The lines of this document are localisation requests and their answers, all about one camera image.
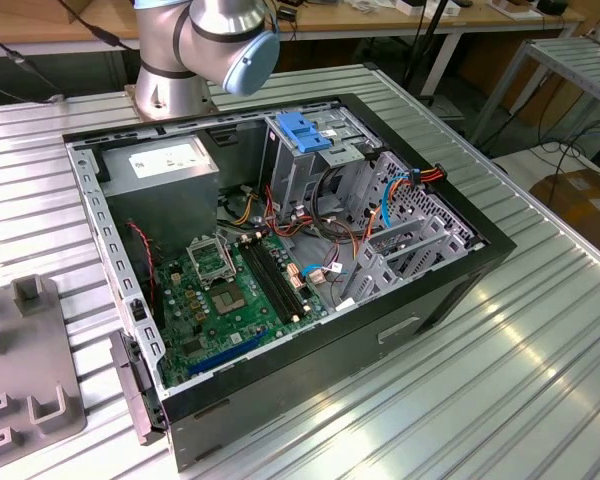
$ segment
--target ram slot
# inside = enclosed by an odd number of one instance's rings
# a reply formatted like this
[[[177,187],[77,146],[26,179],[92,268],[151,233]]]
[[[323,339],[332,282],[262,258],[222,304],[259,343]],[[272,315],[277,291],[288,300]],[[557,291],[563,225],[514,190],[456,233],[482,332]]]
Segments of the ram slot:
[[[266,249],[255,243],[241,245],[240,252],[282,323],[291,323],[294,316],[304,316],[300,300]]]

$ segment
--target blue pcie slot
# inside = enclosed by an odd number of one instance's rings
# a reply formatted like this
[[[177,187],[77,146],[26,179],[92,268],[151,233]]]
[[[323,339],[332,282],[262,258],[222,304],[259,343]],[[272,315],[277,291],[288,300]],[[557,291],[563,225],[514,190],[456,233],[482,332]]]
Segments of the blue pcie slot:
[[[250,338],[249,340],[245,340],[244,342],[236,345],[235,347],[231,347],[229,350],[225,350],[224,352],[220,352],[213,357],[206,358],[202,360],[200,363],[196,363],[195,365],[190,365],[187,368],[187,372],[189,375],[196,375],[198,373],[202,373],[205,370],[211,370],[212,368],[217,367],[218,365],[222,365],[229,360],[239,357],[247,353],[250,350],[253,350],[258,346],[262,337],[267,334],[267,330],[258,333],[255,337]]]

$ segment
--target green circuit board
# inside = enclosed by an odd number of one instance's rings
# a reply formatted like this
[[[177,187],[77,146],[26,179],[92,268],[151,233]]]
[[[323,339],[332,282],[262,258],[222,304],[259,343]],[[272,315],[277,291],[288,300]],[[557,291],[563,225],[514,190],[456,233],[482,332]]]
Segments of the green circuit board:
[[[280,240],[270,236],[262,240],[262,245],[271,255],[276,255],[280,273],[289,283],[288,274],[282,270],[291,263],[291,259]],[[320,297],[307,285],[309,290],[304,290],[305,298],[298,292],[296,296],[310,307],[310,312],[297,323],[283,323],[237,245],[231,244],[227,250],[236,275],[233,282],[221,283],[219,287],[214,285],[205,290],[199,282],[193,262],[186,254],[156,269],[164,289],[165,327],[160,335],[166,353],[161,366],[168,387],[188,380],[189,367],[205,359],[218,358],[215,356],[238,346],[250,346],[249,350],[252,350],[327,315]],[[222,266],[213,258],[212,249],[205,249],[204,257],[207,255],[209,258],[204,260],[204,266],[198,262],[199,269],[204,268],[206,272]],[[173,277],[174,265],[181,272],[179,278]]]

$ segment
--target table leg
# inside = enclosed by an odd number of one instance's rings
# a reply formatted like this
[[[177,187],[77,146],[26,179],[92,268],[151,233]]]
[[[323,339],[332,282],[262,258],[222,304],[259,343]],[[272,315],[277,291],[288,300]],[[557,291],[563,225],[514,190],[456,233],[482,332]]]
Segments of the table leg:
[[[438,83],[440,83],[440,79],[442,78],[442,74],[447,68],[449,60],[451,60],[451,56],[453,55],[461,36],[461,33],[450,33],[447,35],[447,38],[444,39],[442,48],[436,57],[436,61],[433,64],[431,72],[429,72],[429,76],[427,77],[427,81],[425,82],[420,95],[433,95],[436,91]]]
[[[558,35],[558,38],[571,37],[573,35],[573,32],[575,32],[576,28],[578,28],[578,25],[576,25],[576,24],[570,24],[568,26],[565,25],[565,27],[560,32],[560,35]],[[540,65],[536,69],[535,73],[531,77],[531,80],[529,80],[529,83],[527,83],[527,85],[524,87],[524,90],[522,90],[522,93],[520,93],[520,95],[516,99],[515,103],[511,107],[511,110],[509,110],[510,113],[514,113],[522,105],[524,105],[524,103],[533,94],[534,90],[538,87],[538,85],[540,85],[540,82],[542,81],[542,79],[544,78],[544,76],[547,74],[548,71],[549,71],[549,69],[547,67],[545,67],[544,65]]]
[[[500,105],[504,94],[507,93],[507,90],[511,86],[513,79],[516,77],[520,66],[527,58],[526,47],[527,42],[522,42],[522,45],[520,45],[520,48],[518,48],[518,51],[513,57],[513,60],[511,60],[511,63],[505,70],[504,75],[502,75],[502,78],[496,85],[496,88],[494,88],[493,93],[491,93],[491,96],[487,100],[487,103],[485,103],[484,107],[482,107],[480,115],[478,116],[478,120],[476,121],[476,126],[473,132],[471,133],[471,136],[469,137],[469,141],[474,145],[480,138],[482,130],[484,130],[484,127],[487,126],[487,123],[493,116],[493,112],[495,112],[496,108],[498,108],[498,105]]]

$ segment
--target yellow wire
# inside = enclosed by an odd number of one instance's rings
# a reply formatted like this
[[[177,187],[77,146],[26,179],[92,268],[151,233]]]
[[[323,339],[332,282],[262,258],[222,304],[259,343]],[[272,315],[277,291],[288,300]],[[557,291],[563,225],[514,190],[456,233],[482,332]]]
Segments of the yellow wire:
[[[247,200],[247,206],[244,210],[244,214],[235,222],[234,225],[242,225],[249,219],[249,214],[251,213],[251,202],[253,202],[253,195],[249,195],[249,200]]]

